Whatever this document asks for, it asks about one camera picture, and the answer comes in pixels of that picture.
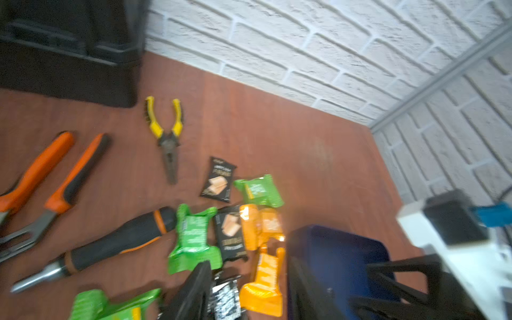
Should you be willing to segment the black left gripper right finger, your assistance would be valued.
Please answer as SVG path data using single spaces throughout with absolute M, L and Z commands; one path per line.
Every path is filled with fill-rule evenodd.
M 340 319 L 340 311 L 309 268 L 296 257 L 287 263 L 288 319 Z

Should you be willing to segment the orange packet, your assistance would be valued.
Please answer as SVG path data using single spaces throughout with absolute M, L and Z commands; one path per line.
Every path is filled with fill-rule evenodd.
M 283 273 L 286 250 L 277 248 L 276 256 L 267 253 L 263 247 L 259 254 L 255 279 L 245 284 L 239 300 L 243 309 L 273 317 L 283 314 L 283 295 L 279 288 L 279 276 Z
M 256 251 L 270 239 L 284 242 L 279 212 L 271 207 L 258 209 L 257 205 L 242 205 L 239 208 L 245 248 Z

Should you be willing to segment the green cookie packet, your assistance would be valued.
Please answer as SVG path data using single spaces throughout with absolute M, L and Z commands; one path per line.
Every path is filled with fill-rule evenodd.
M 177 243 L 169 254 L 167 272 L 170 275 L 193 271 L 202 262 L 209 261 L 212 270 L 221 269 L 223 260 L 220 248 L 208 244 L 210 220 L 217 214 L 217 208 L 211 207 L 193 214 L 187 204 L 177 208 Z
M 252 180 L 238 179 L 233 185 L 242 193 L 244 204 L 272 208 L 279 208 L 285 204 L 270 174 Z
M 112 303 L 101 289 L 75 296 L 69 319 L 149 319 L 148 308 L 159 303 L 161 289 L 153 289 L 122 303 Z

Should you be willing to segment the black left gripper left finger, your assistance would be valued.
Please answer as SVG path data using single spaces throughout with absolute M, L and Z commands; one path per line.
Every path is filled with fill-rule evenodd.
M 208 319 L 211 276 L 209 261 L 197 264 L 177 295 L 161 309 L 158 319 Z

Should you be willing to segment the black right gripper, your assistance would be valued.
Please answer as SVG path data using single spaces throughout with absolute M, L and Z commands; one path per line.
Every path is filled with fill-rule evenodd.
M 427 280 L 427 293 L 413 289 L 390 277 L 394 273 L 419 272 Z M 405 300 L 390 301 L 351 297 L 350 306 L 360 319 L 484 319 L 457 279 L 443 268 L 437 254 L 400 261 L 372 263 L 367 274 L 373 281 Z

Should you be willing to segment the black silver cookie packet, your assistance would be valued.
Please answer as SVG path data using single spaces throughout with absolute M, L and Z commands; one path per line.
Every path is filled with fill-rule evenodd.
M 241 320 L 247 319 L 246 310 L 241 307 L 238 280 L 240 275 L 221 277 L 222 272 L 214 275 L 209 297 L 208 319 Z

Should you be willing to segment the black cracker packet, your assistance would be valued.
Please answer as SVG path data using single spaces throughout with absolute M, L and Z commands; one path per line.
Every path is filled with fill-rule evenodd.
M 239 205 L 223 207 L 214 216 L 217 246 L 223 262 L 249 259 L 239 209 Z
M 210 157 L 210 169 L 199 196 L 229 203 L 236 165 L 218 157 Z

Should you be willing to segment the dark blue storage box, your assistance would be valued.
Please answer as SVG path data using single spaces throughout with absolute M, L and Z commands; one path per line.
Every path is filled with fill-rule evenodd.
M 332 290 L 334 305 L 347 319 L 357 319 L 349 298 L 400 299 L 368 277 L 367 265 L 390 261 L 382 242 L 331 229 L 308 225 L 286 237 L 287 254 L 303 262 L 324 290 Z

